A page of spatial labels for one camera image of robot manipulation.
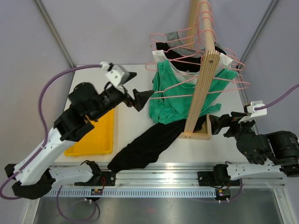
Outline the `green tank top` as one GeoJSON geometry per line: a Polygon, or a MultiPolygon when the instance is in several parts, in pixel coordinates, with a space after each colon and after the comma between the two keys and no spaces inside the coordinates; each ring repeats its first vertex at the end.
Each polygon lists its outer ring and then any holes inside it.
{"type": "MultiPolygon", "coordinates": [[[[193,94],[194,89],[185,89],[177,87],[170,89],[169,91],[155,93],[152,97],[166,97],[166,96],[177,96],[177,95],[188,95],[193,94]]],[[[218,112],[221,109],[221,104],[214,103],[220,93],[208,94],[200,116],[218,112]]],[[[155,123],[169,124],[174,121],[186,119],[191,106],[192,97],[184,98],[164,98],[154,99],[149,101],[149,117],[155,123]]]]}

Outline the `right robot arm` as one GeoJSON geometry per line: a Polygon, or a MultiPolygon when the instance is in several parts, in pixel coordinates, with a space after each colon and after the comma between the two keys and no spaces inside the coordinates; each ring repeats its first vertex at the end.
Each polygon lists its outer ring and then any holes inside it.
{"type": "Polygon", "coordinates": [[[233,137],[236,148],[245,156],[247,163],[226,161],[217,164],[212,171],[199,171],[200,186],[212,188],[239,186],[241,179],[255,174],[284,173],[287,177],[299,176],[299,139],[290,131],[256,134],[255,121],[242,121],[244,113],[232,112],[221,117],[209,117],[212,135],[228,128],[224,137],[233,137]]]}

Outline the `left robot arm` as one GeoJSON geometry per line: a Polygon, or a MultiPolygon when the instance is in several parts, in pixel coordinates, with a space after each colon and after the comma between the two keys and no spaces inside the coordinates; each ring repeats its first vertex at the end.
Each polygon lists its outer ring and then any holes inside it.
{"type": "Polygon", "coordinates": [[[69,108],[54,122],[33,154],[23,162],[5,166],[8,180],[16,181],[12,185],[13,199],[38,199],[53,187],[68,184],[98,185],[102,181],[102,171],[94,161],[63,168],[52,168],[51,164],[94,129],[93,121],[98,121],[122,102],[140,111],[153,93],[153,90],[139,92],[133,89],[131,97],[127,91],[121,92],[113,86],[106,86],[102,93],[98,93],[89,82],[78,84],[68,96],[69,108]]]}

